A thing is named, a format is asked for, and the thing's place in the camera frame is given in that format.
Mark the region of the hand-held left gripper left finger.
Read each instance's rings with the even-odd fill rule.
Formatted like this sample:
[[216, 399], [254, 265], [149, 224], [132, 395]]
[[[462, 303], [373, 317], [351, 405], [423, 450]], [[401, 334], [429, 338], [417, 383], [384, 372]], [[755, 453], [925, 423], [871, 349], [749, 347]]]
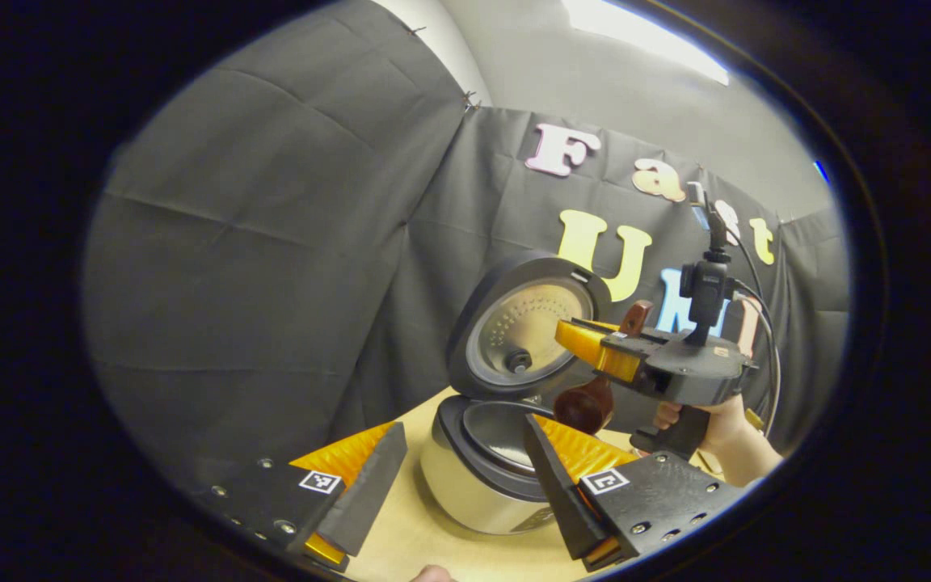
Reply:
[[376, 523], [409, 452], [388, 421], [280, 463], [261, 458], [193, 499], [272, 553], [347, 570]]

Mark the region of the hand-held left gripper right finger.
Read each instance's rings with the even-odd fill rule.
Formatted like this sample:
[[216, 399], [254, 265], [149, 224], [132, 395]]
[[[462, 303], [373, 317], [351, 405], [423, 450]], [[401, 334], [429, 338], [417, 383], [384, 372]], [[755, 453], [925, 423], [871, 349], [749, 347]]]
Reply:
[[536, 414], [524, 449], [567, 552], [589, 571], [679, 544], [745, 495], [674, 453], [636, 457]]

